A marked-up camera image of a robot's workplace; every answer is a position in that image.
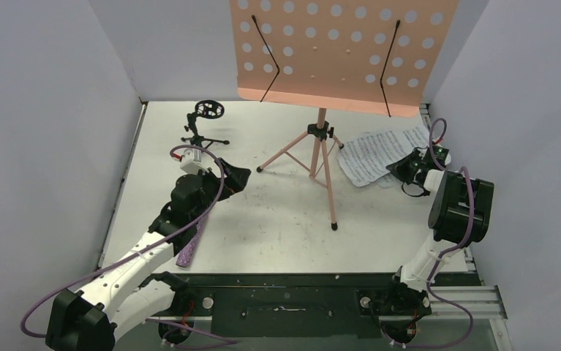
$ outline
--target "white table surface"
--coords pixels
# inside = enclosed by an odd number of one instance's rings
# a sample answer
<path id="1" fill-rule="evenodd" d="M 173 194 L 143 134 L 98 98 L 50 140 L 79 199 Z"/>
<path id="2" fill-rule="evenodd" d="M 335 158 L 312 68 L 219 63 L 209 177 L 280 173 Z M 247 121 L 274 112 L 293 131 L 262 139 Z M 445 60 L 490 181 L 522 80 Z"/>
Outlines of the white table surface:
<path id="1" fill-rule="evenodd" d="M 182 176 L 168 151 L 182 144 L 186 114 L 195 102 L 150 102 L 116 217 L 104 265 L 114 263 L 139 240 L 170 200 Z M 395 272 L 417 252 L 431 230 L 427 218 L 433 196 L 411 198 L 399 187 L 355 187 L 330 155 L 339 229 L 330 228 L 327 194 L 288 156 L 263 173 L 255 168 L 317 120 L 317 109 L 259 102 L 223 102 L 225 115 L 197 120 L 200 134 L 229 139 L 211 151 L 237 167 L 252 170 L 246 189 L 212 210 L 190 268 L 175 259 L 158 271 L 181 273 L 380 273 Z M 419 118 L 328 110 L 327 120 L 341 140 L 381 127 L 411 127 Z M 291 153 L 309 165 L 314 138 Z M 318 179 L 325 182 L 323 170 Z M 467 271 L 462 254 L 443 271 Z"/>

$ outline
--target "white panel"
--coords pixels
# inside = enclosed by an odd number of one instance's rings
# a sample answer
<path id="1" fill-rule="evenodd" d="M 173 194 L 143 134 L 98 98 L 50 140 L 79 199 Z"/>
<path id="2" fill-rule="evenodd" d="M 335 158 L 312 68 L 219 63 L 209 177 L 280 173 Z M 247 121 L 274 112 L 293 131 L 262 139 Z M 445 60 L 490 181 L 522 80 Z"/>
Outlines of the white panel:
<path id="1" fill-rule="evenodd" d="M 432 107 L 454 164 L 495 182 L 472 251 L 515 349 L 561 350 L 561 1 L 491 0 Z"/>
<path id="2" fill-rule="evenodd" d="M 90 0 L 143 100 L 238 99 L 228 0 Z"/>
<path id="3" fill-rule="evenodd" d="M 461 0 L 448 36 L 424 87 L 423 101 L 432 102 L 489 0 Z"/>
<path id="4" fill-rule="evenodd" d="M 87 1 L 0 0 L 0 350 L 45 349 L 22 314 L 97 263 L 139 112 Z"/>

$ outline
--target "sheet music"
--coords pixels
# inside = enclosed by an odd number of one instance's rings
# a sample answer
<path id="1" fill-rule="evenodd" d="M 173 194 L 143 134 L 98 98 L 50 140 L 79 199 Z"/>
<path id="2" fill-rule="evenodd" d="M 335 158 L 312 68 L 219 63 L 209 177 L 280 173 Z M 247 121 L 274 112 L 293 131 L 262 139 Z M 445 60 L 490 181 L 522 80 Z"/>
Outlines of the sheet music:
<path id="1" fill-rule="evenodd" d="M 428 139 L 429 131 L 422 125 L 366 132 L 344 143 L 336 159 L 353 185 L 365 186 L 388 174 L 385 167 L 414 148 L 426 147 Z"/>

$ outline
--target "small black stand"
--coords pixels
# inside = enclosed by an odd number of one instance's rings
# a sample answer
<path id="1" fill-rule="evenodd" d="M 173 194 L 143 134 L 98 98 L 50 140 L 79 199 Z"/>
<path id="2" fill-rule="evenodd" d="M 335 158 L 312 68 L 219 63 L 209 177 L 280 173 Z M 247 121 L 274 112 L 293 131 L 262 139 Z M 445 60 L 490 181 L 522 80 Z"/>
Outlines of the small black stand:
<path id="1" fill-rule="evenodd" d="M 200 146 L 201 148 L 208 148 L 213 143 L 222 143 L 224 145 L 230 144 L 229 140 L 210 139 L 198 134 L 196 127 L 196 118 L 217 119 L 224 115 L 224 106 L 214 100 L 199 101 L 195 106 L 195 111 L 187 114 L 187 125 L 184 126 L 186 132 L 190 130 L 194 133 L 192 137 L 182 137 L 181 141 L 189 141 L 190 145 Z"/>

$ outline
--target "music stand pole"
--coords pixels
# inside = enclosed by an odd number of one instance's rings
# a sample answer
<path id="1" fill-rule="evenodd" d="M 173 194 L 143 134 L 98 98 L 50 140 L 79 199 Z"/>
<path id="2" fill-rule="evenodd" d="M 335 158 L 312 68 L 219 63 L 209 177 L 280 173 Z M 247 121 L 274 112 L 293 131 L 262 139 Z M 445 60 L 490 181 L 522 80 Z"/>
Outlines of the music stand pole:
<path id="1" fill-rule="evenodd" d="M 334 193 L 332 192 L 332 177 L 330 174 L 330 162 L 329 162 L 329 155 L 334 149 L 334 145 L 338 145 L 339 148 L 343 148 L 343 144 L 339 140 L 339 138 L 334 135 L 334 128 L 330 128 L 329 123 L 325 121 L 325 108 L 319 109 L 319 116 L 317 117 L 316 124 L 310 124 L 305 132 L 301 133 L 295 140 L 288 143 L 284 148 L 280 149 L 275 155 L 273 155 L 270 159 L 268 159 L 265 163 L 261 166 L 257 167 L 257 172 L 261 173 L 263 169 L 269 166 L 273 161 L 276 161 L 278 157 L 283 154 L 287 154 L 293 161 L 297 162 L 300 166 L 302 166 L 308 173 L 309 177 L 315 181 L 317 184 L 321 185 L 328 191 L 328 202 L 330 205 L 330 220 L 331 220 L 331 227 L 332 230 L 338 229 L 338 223 L 336 222 L 336 210 L 334 208 Z M 310 168 L 308 168 L 304 163 L 294 157 L 289 150 L 295 146 L 297 143 L 302 141 L 308 135 L 315 136 L 315 145 L 312 149 L 312 160 L 310 162 Z M 334 144 L 332 148 L 328 151 L 328 144 L 327 139 L 328 136 L 334 140 Z M 316 179 L 317 174 L 321 170 L 321 167 L 317 169 L 317 163 L 319 161 L 319 151 L 323 154 L 323 167 L 325 171 L 325 183 L 322 183 Z"/>

